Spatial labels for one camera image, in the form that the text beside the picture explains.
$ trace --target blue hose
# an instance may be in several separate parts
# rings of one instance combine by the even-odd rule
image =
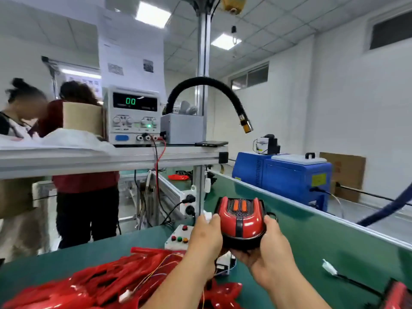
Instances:
[[[386,205],[384,208],[374,213],[373,215],[363,218],[361,221],[358,222],[358,224],[363,227],[368,227],[371,224],[377,223],[378,221],[386,217],[389,217],[393,213],[400,210],[411,199],[412,199],[412,183],[392,203]]]

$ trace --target person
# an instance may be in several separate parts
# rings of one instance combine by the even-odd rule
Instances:
[[[39,120],[41,137],[63,127],[63,103],[75,102],[99,106],[86,84],[65,82],[60,88],[60,100],[47,106],[47,117]],[[57,232],[59,248],[116,236],[119,215],[119,172],[85,173],[54,176],[57,188]]]
[[[276,220],[265,216],[265,224],[267,231],[260,248],[231,252],[249,268],[252,277],[267,291],[276,308],[331,309],[299,272],[291,246]],[[222,244],[219,215],[215,214],[210,223],[200,216],[182,261],[142,308],[197,308],[206,282],[215,274],[215,260],[221,253]]]
[[[0,134],[30,138],[34,127],[28,124],[46,113],[47,99],[42,91],[14,78],[8,89],[7,107],[0,112]],[[0,247],[7,262],[36,255],[41,246],[40,214],[33,207],[32,184],[41,177],[0,180]]]

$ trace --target ceiling light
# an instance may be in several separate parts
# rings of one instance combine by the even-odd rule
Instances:
[[[98,74],[89,74],[88,72],[78,72],[76,70],[71,70],[71,69],[61,69],[60,71],[65,74],[72,74],[75,76],[83,76],[83,77],[90,77],[90,78],[96,78],[96,79],[102,78],[102,76]]]
[[[217,46],[218,48],[222,48],[224,50],[230,50],[235,45],[241,42],[242,40],[240,39],[236,39],[227,34],[222,34],[220,37],[218,37],[215,41],[212,42],[212,45]]]
[[[166,26],[170,15],[172,14],[168,11],[140,1],[136,20],[163,29],[164,26]]]

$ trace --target orange button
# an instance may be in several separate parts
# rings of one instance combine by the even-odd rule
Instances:
[[[242,213],[246,213],[248,211],[248,204],[246,201],[242,201]]]
[[[239,200],[235,199],[234,204],[233,204],[233,211],[238,211],[239,210]]]

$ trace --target hair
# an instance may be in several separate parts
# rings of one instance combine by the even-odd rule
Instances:
[[[98,105],[97,98],[87,84],[68,81],[61,85],[60,98],[72,102]]]
[[[17,98],[20,97],[46,98],[45,94],[42,91],[24,82],[22,78],[14,78],[11,83],[14,89],[6,90],[6,93],[9,95],[9,104],[13,103]]]

